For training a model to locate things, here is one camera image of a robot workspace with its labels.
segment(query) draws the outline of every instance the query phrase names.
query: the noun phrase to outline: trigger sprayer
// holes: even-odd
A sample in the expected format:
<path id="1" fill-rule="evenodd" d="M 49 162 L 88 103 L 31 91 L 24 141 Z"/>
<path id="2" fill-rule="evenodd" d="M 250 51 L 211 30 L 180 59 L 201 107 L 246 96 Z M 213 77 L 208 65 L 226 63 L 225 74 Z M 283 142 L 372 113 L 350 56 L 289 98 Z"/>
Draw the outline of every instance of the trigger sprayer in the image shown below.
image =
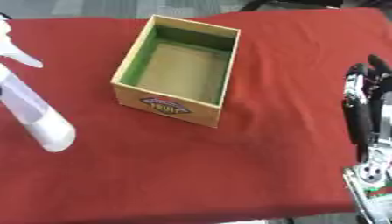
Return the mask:
<path id="1" fill-rule="evenodd" d="M 40 61 L 12 44 L 7 35 L 10 31 L 10 25 L 0 20 L 0 56 L 31 67 L 43 67 Z M 63 151 L 73 143 L 74 126 L 1 63 L 0 90 L 1 102 L 45 150 Z"/>

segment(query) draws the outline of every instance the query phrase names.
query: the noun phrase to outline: black chair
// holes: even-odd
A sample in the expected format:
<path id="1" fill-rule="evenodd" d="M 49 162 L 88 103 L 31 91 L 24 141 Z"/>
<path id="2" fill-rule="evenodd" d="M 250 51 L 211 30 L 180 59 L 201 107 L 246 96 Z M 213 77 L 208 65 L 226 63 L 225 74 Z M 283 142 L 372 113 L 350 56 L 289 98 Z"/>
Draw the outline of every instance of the black chair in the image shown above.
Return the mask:
<path id="1" fill-rule="evenodd" d="M 270 0 L 253 0 L 245 4 L 240 11 L 255 11 L 263 4 L 270 2 Z M 343 4 L 343 0 L 284 0 L 283 2 L 297 3 L 297 4 L 309 4 L 321 7 L 340 7 Z"/>

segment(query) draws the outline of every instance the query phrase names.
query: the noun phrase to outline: red fabric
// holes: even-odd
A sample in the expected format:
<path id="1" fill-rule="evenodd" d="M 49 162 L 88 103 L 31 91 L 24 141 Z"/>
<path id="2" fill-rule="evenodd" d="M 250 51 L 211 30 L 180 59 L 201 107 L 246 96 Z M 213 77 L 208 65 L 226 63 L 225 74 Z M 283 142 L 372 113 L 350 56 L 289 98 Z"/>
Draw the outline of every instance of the red fabric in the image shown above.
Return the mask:
<path id="1" fill-rule="evenodd" d="M 12 21 L 39 70 L 2 59 L 77 129 L 48 153 L 0 108 L 0 223 L 205 223 L 352 211 L 343 75 L 390 26 L 371 9 L 228 13 L 240 28 L 218 129 L 120 106 L 109 81 L 144 19 Z"/>

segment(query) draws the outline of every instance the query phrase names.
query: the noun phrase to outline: spray nozzle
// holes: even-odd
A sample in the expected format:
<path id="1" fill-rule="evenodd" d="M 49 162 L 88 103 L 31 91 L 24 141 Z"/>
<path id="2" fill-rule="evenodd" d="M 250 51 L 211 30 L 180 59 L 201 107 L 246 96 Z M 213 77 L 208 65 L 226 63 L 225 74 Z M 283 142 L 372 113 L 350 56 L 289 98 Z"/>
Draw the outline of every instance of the spray nozzle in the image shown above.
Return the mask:
<path id="1" fill-rule="evenodd" d="M 5 20 L 0 19 L 0 56 L 17 60 L 27 66 L 43 67 L 42 62 L 26 54 L 12 43 L 11 38 L 8 36 L 10 31 L 10 25 Z"/>

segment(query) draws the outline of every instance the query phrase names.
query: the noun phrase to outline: chair leg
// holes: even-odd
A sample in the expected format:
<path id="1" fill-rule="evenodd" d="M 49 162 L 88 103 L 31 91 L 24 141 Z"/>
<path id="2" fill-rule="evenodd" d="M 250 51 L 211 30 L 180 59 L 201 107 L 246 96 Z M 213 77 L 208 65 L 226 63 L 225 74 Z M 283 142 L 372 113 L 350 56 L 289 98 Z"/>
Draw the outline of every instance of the chair leg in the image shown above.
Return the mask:
<path id="1" fill-rule="evenodd" d="M 263 4 L 266 4 L 269 0 L 253 0 L 245 4 L 240 11 L 255 11 Z"/>
<path id="2" fill-rule="evenodd" d="M 294 219 L 293 218 L 286 218 L 286 223 L 287 224 L 294 224 Z"/>

